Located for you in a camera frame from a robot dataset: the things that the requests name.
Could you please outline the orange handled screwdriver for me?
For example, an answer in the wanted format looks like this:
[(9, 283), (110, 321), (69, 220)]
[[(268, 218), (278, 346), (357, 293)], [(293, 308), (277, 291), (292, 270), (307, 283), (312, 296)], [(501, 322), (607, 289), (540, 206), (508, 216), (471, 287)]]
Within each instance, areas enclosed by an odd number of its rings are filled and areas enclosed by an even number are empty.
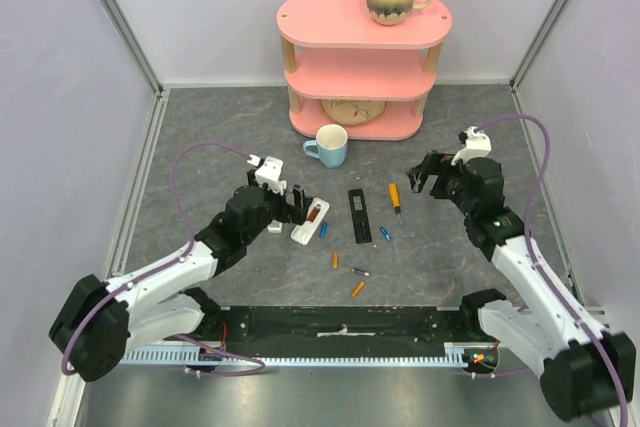
[(399, 190), (396, 183), (390, 183), (388, 186), (389, 195), (394, 212), (398, 218), (399, 224), (402, 224), (402, 207), (400, 201)]

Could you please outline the slim white remote control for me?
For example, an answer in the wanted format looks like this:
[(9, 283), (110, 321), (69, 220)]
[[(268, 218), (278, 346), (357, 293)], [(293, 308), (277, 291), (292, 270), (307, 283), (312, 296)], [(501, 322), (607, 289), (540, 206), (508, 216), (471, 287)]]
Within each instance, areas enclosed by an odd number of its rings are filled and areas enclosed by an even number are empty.
[(269, 233), (280, 234), (283, 230), (283, 223), (279, 221), (272, 221), (268, 225), (267, 230)]

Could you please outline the wide white remote control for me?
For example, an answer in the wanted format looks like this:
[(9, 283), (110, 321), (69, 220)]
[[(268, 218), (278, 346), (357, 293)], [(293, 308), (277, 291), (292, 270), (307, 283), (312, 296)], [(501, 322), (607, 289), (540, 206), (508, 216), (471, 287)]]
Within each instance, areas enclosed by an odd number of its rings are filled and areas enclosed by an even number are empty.
[(320, 198), (314, 198), (302, 225), (297, 225), (291, 232), (290, 239), (295, 243), (306, 246), (322, 225), (330, 204)]

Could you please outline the blue battery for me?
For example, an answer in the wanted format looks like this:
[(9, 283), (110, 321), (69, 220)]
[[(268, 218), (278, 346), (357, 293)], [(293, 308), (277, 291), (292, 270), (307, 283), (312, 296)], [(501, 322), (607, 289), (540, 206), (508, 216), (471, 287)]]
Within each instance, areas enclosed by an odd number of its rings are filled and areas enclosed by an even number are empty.
[(384, 227), (380, 227), (379, 228), (381, 234), (383, 235), (383, 237), (388, 241), (388, 242), (392, 242), (392, 236), (390, 235), (390, 233), (387, 231), (386, 228)]
[(321, 228), (320, 228), (319, 238), (320, 239), (326, 238), (327, 231), (328, 231), (328, 223), (327, 222), (323, 222), (322, 225), (321, 225)]

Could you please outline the black remote control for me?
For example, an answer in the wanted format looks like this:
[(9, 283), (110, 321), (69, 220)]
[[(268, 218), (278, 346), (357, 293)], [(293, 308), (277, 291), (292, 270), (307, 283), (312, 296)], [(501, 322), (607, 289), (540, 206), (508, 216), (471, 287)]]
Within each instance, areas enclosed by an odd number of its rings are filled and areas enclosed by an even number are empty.
[(370, 243), (372, 235), (367, 213), (366, 201), (362, 189), (348, 191), (355, 241), (357, 244)]

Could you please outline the dark battery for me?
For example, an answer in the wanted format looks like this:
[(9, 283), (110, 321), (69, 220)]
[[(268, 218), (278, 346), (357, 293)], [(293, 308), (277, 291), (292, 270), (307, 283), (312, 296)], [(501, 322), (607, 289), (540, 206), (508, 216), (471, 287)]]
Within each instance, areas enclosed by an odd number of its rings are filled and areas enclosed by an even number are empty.
[(352, 273), (355, 273), (357, 275), (361, 275), (361, 276), (365, 276), (365, 277), (369, 277), (370, 273), (368, 271), (362, 270), (362, 269), (357, 269), (357, 268), (353, 268), (352, 269)]

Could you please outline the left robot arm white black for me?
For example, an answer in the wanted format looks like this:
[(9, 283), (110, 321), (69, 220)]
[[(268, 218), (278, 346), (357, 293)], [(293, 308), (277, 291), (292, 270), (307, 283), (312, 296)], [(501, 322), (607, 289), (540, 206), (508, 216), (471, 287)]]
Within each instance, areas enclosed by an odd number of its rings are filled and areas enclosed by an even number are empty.
[(219, 329), (215, 302), (195, 284), (242, 260), (274, 221), (301, 225), (312, 204), (304, 189), (259, 182), (254, 170), (201, 231), (174, 253), (131, 274), (78, 280), (55, 318), (49, 338), (62, 353), (61, 370), (93, 382), (131, 350), (167, 337), (208, 340)]

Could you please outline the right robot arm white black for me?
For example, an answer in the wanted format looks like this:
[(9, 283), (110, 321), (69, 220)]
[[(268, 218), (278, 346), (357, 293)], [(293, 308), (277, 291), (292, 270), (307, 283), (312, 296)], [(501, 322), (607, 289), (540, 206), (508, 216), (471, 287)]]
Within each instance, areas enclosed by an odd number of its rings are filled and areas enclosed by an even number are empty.
[(470, 294), (463, 300), (468, 309), (457, 318), (460, 333), (473, 341), (488, 335), (511, 350), (538, 378), (559, 419), (619, 407), (620, 422), (627, 423), (636, 348), (625, 333), (613, 334), (594, 318), (555, 275), (522, 219), (505, 204), (501, 164), (431, 151), (407, 176), (415, 192), (435, 179), (431, 196), (458, 208), (471, 243), (529, 309), (520, 313), (497, 290)]

